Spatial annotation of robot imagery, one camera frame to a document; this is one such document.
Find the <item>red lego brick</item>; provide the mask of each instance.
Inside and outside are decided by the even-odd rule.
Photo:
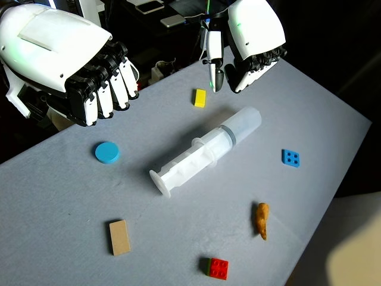
[[[229,262],[218,258],[212,258],[209,261],[208,276],[222,280],[227,279],[227,267]]]

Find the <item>large plastic syringe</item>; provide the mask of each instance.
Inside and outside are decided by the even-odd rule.
[[[207,166],[244,140],[261,124],[261,114],[254,107],[245,107],[201,138],[192,140],[192,147],[164,165],[159,173],[149,171],[163,195],[170,198],[171,189],[181,186]]]

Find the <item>dark background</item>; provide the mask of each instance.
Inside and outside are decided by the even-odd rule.
[[[141,64],[138,68],[150,68],[156,60],[172,60],[175,54],[180,67],[198,59],[197,18],[193,18],[190,24],[163,33],[150,21],[152,17],[163,18],[163,13],[167,16],[175,14],[171,8],[161,11],[160,15],[143,18],[134,14],[125,1],[113,0],[112,7],[110,1],[105,2],[106,18],[109,15],[108,29],[115,39],[125,41],[130,49],[129,57]],[[203,12],[205,4],[204,0],[166,2],[171,2],[170,5],[184,16]],[[211,0],[211,11],[221,11],[232,2]],[[381,117],[381,1],[268,2],[285,30],[284,47],[288,50],[285,60],[373,122],[336,195],[380,190],[377,180],[380,168],[374,166],[378,166],[381,159],[381,141],[378,139]],[[6,99],[7,90],[7,80],[3,77],[0,82],[0,138],[3,146],[0,162],[56,132],[41,118],[26,120]]]

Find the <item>tan rectangular block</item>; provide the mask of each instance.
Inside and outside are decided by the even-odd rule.
[[[110,224],[111,242],[113,244],[114,255],[120,255],[130,251],[129,236],[127,233],[127,223],[125,220]]]

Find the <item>robotic hand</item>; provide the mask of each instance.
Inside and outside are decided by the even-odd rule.
[[[244,90],[286,55],[282,24],[266,0],[237,0],[228,8],[227,39],[235,56],[235,65],[225,67],[230,87],[235,93]],[[207,32],[207,57],[210,65],[210,86],[214,92],[221,89],[224,73],[222,17],[210,18]]]
[[[92,22],[38,4],[4,0],[0,7],[0,60],[19,112],[30,110],[18,97],[24,85],[44,92],[46,103],[81,126],[112,118],[138,98],[139,72],[121,42]]]

